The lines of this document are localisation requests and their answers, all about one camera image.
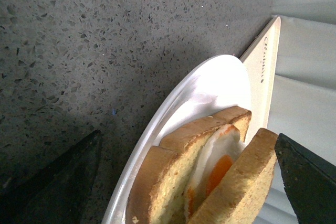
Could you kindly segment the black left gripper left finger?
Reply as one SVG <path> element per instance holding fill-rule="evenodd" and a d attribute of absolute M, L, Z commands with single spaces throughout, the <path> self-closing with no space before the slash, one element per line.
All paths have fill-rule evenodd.
<path fill-rule="evenodd" d="M 80 223 L 100 162 L 95 130 L 18 187 L 1 195 L 1 223 Z"/>

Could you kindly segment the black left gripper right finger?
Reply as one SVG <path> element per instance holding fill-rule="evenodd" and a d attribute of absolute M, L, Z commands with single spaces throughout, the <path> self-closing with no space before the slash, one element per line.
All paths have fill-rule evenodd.
<path fill-rule="evenodd" d="M 299 223 L 335 223 L 335 166 L 284 134 L 275 152 Z"/>

